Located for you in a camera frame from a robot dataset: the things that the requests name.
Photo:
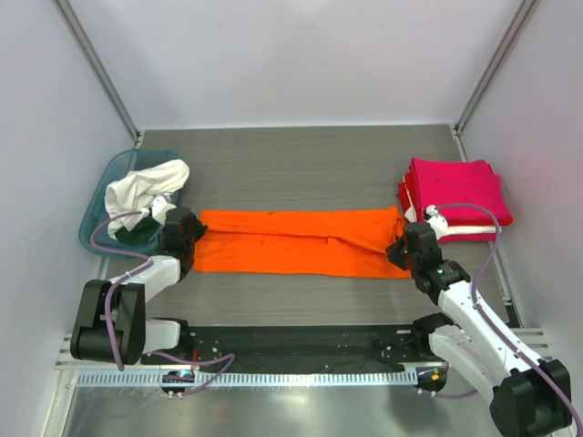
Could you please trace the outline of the orange shirt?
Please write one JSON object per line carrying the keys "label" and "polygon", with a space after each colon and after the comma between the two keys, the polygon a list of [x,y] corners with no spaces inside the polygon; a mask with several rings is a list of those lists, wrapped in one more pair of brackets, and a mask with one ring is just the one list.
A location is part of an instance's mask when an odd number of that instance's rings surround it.
{"label": "orange shirt", "polygon": [[403,235],[398,208],[345,211],[203,210],[209,228],[193,269],[211,273],[409,279],[386,257]]}

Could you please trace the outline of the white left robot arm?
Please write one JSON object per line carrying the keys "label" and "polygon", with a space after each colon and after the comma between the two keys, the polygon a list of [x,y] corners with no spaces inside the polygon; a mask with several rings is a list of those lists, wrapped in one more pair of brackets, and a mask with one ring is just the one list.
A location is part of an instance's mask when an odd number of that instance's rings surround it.
{"label": "white left robot arm", "polygon": [[114,279],[93,279],[82,291],[69,350],[79,361],[109,362],[123,370],[140,361],[144,354],[161,351],[171,362],[181,364],[193,352],[186,335],[186,322],[174,319],[146,319],[146,305],[161,291],[190,273],[195,245],[208,227],[188,208],[171,208],[159,233],[154,254],[110,248],[96,242],[98,232],[127,212],[99,224],[90,244],[108,255],[141,259],[143,263]]}

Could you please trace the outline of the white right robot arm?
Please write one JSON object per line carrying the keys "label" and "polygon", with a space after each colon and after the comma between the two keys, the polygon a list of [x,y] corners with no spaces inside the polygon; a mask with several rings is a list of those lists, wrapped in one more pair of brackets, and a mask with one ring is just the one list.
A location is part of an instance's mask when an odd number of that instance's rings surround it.
{"label": "white right robot arm", "polygon": [[409,223],[387,250],[387,258],[410,272],[439,309],[414,321],[413,354],[452,365],[487,402],[503,436],[548,436],[570,426],[580,432],[568,369],[520,340],[482,298],[476,279],[444,259],[441,229],[436,223]]}

